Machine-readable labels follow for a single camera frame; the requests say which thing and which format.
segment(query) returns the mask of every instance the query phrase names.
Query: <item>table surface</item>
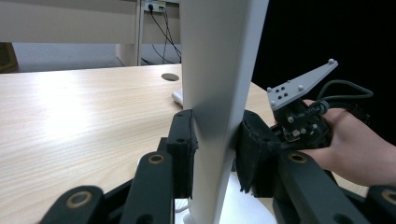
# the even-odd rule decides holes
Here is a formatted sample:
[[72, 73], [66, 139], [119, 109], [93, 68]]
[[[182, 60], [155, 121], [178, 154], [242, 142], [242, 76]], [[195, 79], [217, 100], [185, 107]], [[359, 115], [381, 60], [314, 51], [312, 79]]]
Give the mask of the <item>table surface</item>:
[[[0, 223], [37, 223], [69, 189], [133, 178], [182, 110], [181, 79], [181, 64], [0, 75]], [[254, 84], [246, 109], [274, 123]]]

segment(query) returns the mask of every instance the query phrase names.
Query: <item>black background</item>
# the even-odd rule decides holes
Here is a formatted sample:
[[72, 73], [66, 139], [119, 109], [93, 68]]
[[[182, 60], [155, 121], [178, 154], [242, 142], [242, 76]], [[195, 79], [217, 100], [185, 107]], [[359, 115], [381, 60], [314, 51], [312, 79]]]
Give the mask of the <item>black background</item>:
[[[369, 126], [396, 145], [396, 26], [391, 1], [270, 1], [252, 82], [266, 90], [309, 72], [330, 58], [339, 65], [304, 98], [315, 100], [332, 79], [374, 92], [355, 100]], [[356, 93], [334, 85], [326, 95]]]

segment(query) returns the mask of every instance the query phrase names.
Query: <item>black cable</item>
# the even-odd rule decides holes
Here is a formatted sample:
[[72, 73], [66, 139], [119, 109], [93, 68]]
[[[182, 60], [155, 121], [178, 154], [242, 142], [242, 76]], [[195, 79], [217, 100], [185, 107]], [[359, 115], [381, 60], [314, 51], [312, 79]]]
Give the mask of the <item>black cable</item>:
[[370, 115], [364, 112], [357, 104], [347, 102], [328, 102], [327, 104], [329, 108], [343, 108], [365, 124], [370, 124]]
[[169, 32], [169, 29], [168, 29], [168, 21], [167, 21], [167, 18], [166, 18], [166, 16], [165, 16], [165, 12], [164, 12], [164, 9], [163, 9], [163, 7], [161, 7], [161, 9], [163, 10], [163, 17], [164, 17], [164, 19], [165, 19], [165, 23], [166, 23], [166, 35], [165, 35], [165, 44], [164, 44], [164, 46], [163, 46], [163, 64], [165, 64], [165, 52], [166, 52], [166, 44], [168, 43], [168, 33], [170, 33]]
[[330, 108], [343, 108], [346, 110], [352, 110], [357, 107], [356, 104], [347, 103], [347, 102], [329, 102], [324, 100], [315, 101], [311, 104], [305, 113], [312, 113], [315, 115], [325, 114]]
[[[167, 34], [169, 33], [169, 38], [172, 40], [172, 42], [174, 42], [172, 35], [171, 35], [171, 31], [169, 30], [168, 13], [166, 12], [166, 9], [164, 7], [162, 7], [162, 10], [163, 10], [163, 17], [164, 17], [165, 23], [166, 23], [166, 33]], [[175, 52], [176, 52], [178, 58], [180, 59], [180, 63], [181, 63], [181, 56], [180, 56], [181, 52], [174, 44], [173, 44], [173, 47], [174, 47]]]
[[[323, 97], [322, 98], [323, 93], [332, 84], [345, 84], [345, 85], [348, 85], [348, 86], [350, 86], [352, 88], [355, 88], [356, 90], [362, 91], [365, 94], [363, 94], [363, 95], [334, 95], [334, 96], [327, 96], [327, 97]], [[373, 92], [372, 91], [367, 90], [367, 89], [365, 89], [365, 88], [363, 88], [363, 87], [361, 87], [361, 86], [359, 86], [359, 85], [357, 85], [357, 84], [355, 84], [353, 82], [345, 81], [345, 80], [332, 80], [332, 81], [329, 81], [328, 83], [326, 83], [324, 85], [324, 87], [322, 88], [322, 90], [320, 91], [320, 93], [318, 95], [317, 100], [322, 100], [322, 101], [335, 100], [335, 99], [337, 99], [337, 100], [339, 100], [339, 99], [341, 99], [341, 100], [350, 100], [350, 99], [368, 98], [368, 97], [372, 97], [372, 96], [373, 96]]]
[[158, 54], [158, 56], [160, 56], [164, 61], [167, 61], [167, 62], [169, 62], [169, 63], [173, 63], [173, 62], [170, 62], [170, 61], [166, 60], [166, 59], [155, 49], [155, 47], [154, 47], [153, 44], [151, 44], [151, 46], [154, 48], [154, 50], [155, 50], [155, 52]]
[[141, 58], [141, 60], [142, 60], [143, 62], [145, 62], [146, 64], [148, 64], [148, 65], [156, 65], [156, 63], [152, 63], [152, 62], [150, 62], [150, 61], [147, 61], [147, 60], [144, 59], [144, 58]]
[[154, 15], [152, 14], [152, 11], [150, 11], [150, 14], [151, 14], [152, 19], [155, 21], [155, 23], [157, 24], [157, 26], [160, 28], [161, 32], [165, 36], [166, 40], [168, 40], [169, 43], [171, 43], [173, 45], [173, 47], [175, 48], [175, 51], [177, 52], [178, 57], [181, 59], [181, 57], [179, 55], [180, 50], [175, 46], [174, 41], [165, 34], [165, 32], [163, 31], [163, 28], [161, 28], [160, 24], [157, 22], [157, 20], [155, 20]]

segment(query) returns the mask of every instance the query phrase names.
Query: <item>power outlet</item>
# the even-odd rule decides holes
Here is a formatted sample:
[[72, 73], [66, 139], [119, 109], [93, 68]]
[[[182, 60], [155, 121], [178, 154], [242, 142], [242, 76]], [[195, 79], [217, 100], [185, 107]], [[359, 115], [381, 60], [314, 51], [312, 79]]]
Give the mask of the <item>power outlet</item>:
[[149, 12], [149, 5], [153, 6], [153, 9], [152, 9], [153, 12], [163, 12], [161, 7], [165, 8], [165, 2], [148, 0], [145, 3], [145, 11]]

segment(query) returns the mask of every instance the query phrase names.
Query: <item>white pole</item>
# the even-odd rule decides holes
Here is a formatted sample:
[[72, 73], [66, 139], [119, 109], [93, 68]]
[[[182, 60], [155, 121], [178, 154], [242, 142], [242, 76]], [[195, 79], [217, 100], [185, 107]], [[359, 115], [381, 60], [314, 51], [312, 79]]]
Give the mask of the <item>white pole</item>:
[[190, 216], [219, 223], [268, 0], [180, 1], [184, 109], [192, 109], [195, 154]]

